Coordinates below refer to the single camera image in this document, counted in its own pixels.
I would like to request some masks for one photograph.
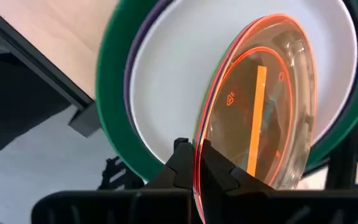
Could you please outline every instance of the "lid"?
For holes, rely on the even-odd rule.
[[[309,154],[315,85],[313,53],[299,24],[284,14],[255,21],[232,43],[209,88],[195,136],[196,163],[207,139],[255,178],[291,189]]]

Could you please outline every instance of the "purple plate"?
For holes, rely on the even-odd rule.
[[[125,110],[128,115],[128,120],[137,134],[136,127],[134,124],[134,120],[132,119],[131,113],[131,104],[129,103],[129,84],[131,80],[131,73],[132,67],[135,62],[135,58],[137,55],[137,51],[142,44],[144,37],[146,36],[147,32],[153,25],[154,21],[161,15],[161,13],[171,4],[173,0],[159,0],[158,3],[153,7],[153,9],[147,14],[147,17],[143,21],[142,25],[140,26],[139,30],[136,33],[135,39],[132,42],[131,48],[129,49],[127,61],[125,64],[124,70],[124,103],[125,103]]]

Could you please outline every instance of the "wooden countertop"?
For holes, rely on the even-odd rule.
[[[95,98],[96,61],[118,0],[0,0],[0,16]]]

